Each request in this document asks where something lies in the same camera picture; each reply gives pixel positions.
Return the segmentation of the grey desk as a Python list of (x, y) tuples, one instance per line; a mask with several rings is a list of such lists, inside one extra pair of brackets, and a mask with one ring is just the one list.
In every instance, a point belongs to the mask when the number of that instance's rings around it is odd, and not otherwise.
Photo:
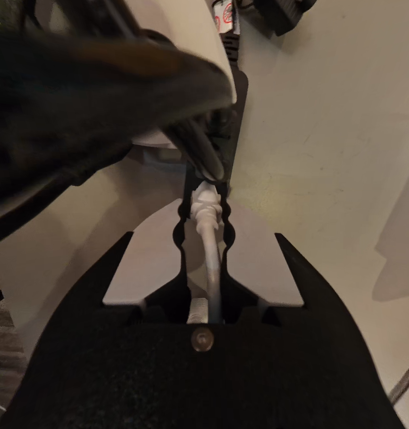
[[(280, 38), (250, 10), (241, 32), (249, 90), (230, 196), (339, 293), (389, 392), (409, 367), (409, 1), (317, 1)], [(67, 288), (180, 197), (185, 168), (141, 155), (135, 147), (0, 243), (27, 358)]]

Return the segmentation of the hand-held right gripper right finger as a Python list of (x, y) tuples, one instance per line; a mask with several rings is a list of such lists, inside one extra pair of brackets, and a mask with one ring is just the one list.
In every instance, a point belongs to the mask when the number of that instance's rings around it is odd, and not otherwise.
[(221, 294), (228, 305), (302, 307), (281, 246), (267, 222), (232, 198), (224, 209)]

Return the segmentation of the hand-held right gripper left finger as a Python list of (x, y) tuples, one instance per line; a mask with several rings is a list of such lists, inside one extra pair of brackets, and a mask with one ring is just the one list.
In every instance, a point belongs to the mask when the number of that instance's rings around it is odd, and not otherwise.
[(157, 305), (188, 301), (185, 218), (178, 198), (146, 218), (133, 231), (102, 303), (106, 306)]

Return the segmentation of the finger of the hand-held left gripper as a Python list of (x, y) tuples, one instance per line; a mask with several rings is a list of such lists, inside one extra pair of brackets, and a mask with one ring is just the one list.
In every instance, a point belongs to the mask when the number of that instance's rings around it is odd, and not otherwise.
[(201, 0), (35, 1), (35, 24), (54, 34), (148, 39), (217, 66), (237, 101), (234, 78), (214, 16)]
[(177, 149), (170, 139), (162, 132), (151, 132), (132, 138), (133, 145), (151, 148)]

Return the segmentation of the black cable hub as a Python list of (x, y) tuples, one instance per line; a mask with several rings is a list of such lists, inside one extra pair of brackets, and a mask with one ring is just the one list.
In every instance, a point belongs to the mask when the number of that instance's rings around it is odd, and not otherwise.
[(242, 124), (249, 81), (246, 74), (239, 69), (240, 25), (239, 10), (236, 1), (207, 1), (211, 12), (221, 12), (221, 6), (231, 3), (232, 29), (222, 33), (218, 30), (225, 53), (231, 67), (237, 93), (236, 103), (230, 108), (219, 110), (199, 119), (199, 124), (206, 132), (214, 151), (224, 167), (224, 181), (216, 184), (218, 193), (225, 200), (229, 196), (230, 179), (233, 171), (240, 128)]

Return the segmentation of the grey metal strip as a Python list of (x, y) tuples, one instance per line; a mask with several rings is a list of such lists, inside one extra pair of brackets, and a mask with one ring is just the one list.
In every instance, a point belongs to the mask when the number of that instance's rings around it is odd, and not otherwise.
[(402, 398), (402, 396), (409, 389), (409, 368), (402, 375), (400, 380), (394, 385), (391, 391), (388, 394), (388, 399), (391, 405), (394, 407), (398, 401)]

